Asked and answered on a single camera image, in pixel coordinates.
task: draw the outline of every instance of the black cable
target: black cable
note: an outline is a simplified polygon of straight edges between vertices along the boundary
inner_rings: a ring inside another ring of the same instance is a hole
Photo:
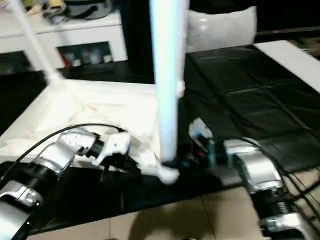
[[[33,145],[32,147],[30,147],[27,151],[25,151],[20,157],[17,158],[17,160],[15,160],[13,162],[13,164],[5,171],[5,173],[1,176],[0,178],[0,186],[3,182],[3,180],[6,178],[6,176],[13,170],[13,168],[23,159],[25,158],[31,151],[33,151],[34,149],[36,149],[39,145],[43,144],[45,141],[47,141],[48,139],[54,137],[55,135],[61,134],[64,131],[70,130],[70,129],[76,129],[79,127],[85,127],[85,126],[104,126],[104,127],[109,127],[109,128],[114,128],[117,129],[118,132],[126,132],[126,130],[122,129],[121,127],[115,126],[115,125],[110,125],[110,124],[104,124],[104,123],[81,123],[81,124],[75,124],[72,126],[67,126],[65,128],[62,128],[58,131],[55,131],[53,133],[51,133],[50,135],[46,136],[45,138],[41,139],[39,142],[37,142],[35,145]]]

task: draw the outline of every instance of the wire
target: wire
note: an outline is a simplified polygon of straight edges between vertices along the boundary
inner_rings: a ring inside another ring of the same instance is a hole
[[[61,134],[67,130],[70,129],[76,129],[79,127],[85,127],[85,126],[104,126],[104,127],[109,127],[109,128],[114,128],[117,129],[118,132],[126,132],[126,130],[122,129],[121,127],[115,126],[115,125],[110,125],[110,124],[104,124],[104,123],[81,123],[81,124],[75,124],[72,126],[67,126],[65,128],[62,128],[58,131],[55,131],[53,133],[51,133],[50,135],[46,136],[45,138],[41,139],[39,142],[37,142],[35,145],[33,145],[32,147],[30,147],[27,151],[25,151],[20,157],[18,157],[13,164],[7,169],[7,171],[2,175],[2,177],[0,178],[0,186],[2,184],[2,182],[4,181],[4,179],[6,178],[6,176],[8,176],[8,174],[14,169],[14,167],[23,159],[25,158],[30,152],[32,152],[34,149],[36,149],[39,145],[43,144],[44,142],[46,142],[48,139],[54,137],[55,135]]]
[[[307,186],[297,177],[296,174],[292,173],[292,175],[299,181],[299,183],[307,190]],[[318,204],[320,205],[320,202],[318,202],[315,197],[311,194],[311,192],[308,192],[308,195]]]

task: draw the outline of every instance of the white cloth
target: white cloth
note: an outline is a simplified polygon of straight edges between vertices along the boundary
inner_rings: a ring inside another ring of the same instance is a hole
[[[252,44],[257,31],[256,7],[224,14],[189,11],[187,52]]]

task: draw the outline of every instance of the white pole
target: white pole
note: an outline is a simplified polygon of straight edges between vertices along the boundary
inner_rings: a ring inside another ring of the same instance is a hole
[[[150,0],[161,161],[177,151],[178,80],[183,79],[189,0]]]
[[[22,29],[24,30],[25,36],[29,41],[30,46],[35,51],[39,60],[42,63],[44,76],[49,84],[57,83],[57,81],[63,79],[62,74],[56,70],[50,63],[49,58],[46,56],[43,47],[33,31],[30,22],[28,20],[25,8],[21,0],[10,0],[10,6],[12,7],[13,13],[19,21]]]

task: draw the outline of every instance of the shelf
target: shelf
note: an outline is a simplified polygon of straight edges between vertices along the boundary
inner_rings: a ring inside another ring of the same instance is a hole
[[[37,34],[121,25],[121,16],[118,10],[100,19],[72,19],[59,25],[51,25],[42,17],[42,13],[29,16],[29,20]],[[22,35],[24,35],[24,32],[12,12],[0,9],[0,38]]]

